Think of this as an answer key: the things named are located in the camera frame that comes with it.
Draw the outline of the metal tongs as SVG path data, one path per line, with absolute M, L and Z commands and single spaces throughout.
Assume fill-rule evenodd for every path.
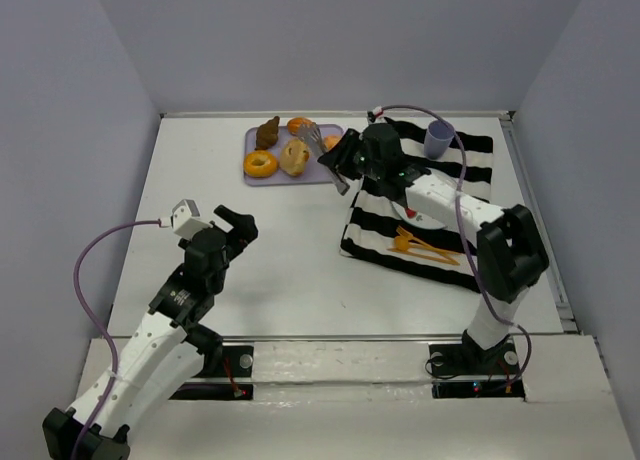
M 316 123 L 303 123 L 298 128 L 297 136 L 308 146 L 309 150 L 316 157 L 317 162 L 320 162 L 320 158 L 328 152 L 326 146 L 324 145 L 319 126 Z M 329 167 L 325 165 L 322 165 L 322 167 L 328 172 L 329 178 L 336 187 L 337 192 L 341 196 L 345 196 L 350 189 L 348 183 Z

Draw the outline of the sugared split donut bread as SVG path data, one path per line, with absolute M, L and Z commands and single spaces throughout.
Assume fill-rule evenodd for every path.
M 297 177 L 304 173 L 309 158 L 308 146 L 294 137 L 281 149 L 279 166 L 289 176 Z

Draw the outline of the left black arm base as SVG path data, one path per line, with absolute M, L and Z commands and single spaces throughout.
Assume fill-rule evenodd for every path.
M 170 397 L 181 401 L 251 401 L 254 346 L 225 344 L 221 353 L 207 355 L 202 370 Z

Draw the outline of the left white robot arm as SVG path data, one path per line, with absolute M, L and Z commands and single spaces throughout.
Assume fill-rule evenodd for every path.
M 222 337 L 202 324 L 225 284 L 230 263 L 258 237 L 255 219 L 224 205 L 215 215 L 225 231 L 201 218 L 194 201 L 180 201 L 153 226 L 179 239 L 183 261 L 160 287 L 123 348 L 104 338 L 111 362 L 64 410 L 52 409 L 42 428 L 53 459 L 126 459 L 129 438 L 210 360 L 220 360 Z

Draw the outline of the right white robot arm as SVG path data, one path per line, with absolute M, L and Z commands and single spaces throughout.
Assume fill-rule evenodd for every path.
M 313 127 L 307 142 L 340 194 L 347 192 L 348 180 L 371 183 L 388 202 L 457 230 L 483 297 L 462 342 L 477 357 L 503 344 L 520 302 L 549 266 L 530 210 L 486 203 L 466 194 L 462 182 L 450 185 L 424 159 L 403 152 L 390 123 L 373 123 L 363 132 L 349 129 L 332 149 Z

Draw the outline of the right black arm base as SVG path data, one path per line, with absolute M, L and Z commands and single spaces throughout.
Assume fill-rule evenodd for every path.
M 510 341 L 481 360 L 467 356 L 461 343 L 432 344 L 424 369 L 436 400 L 526 397 L 518 376 L 519 358 Z

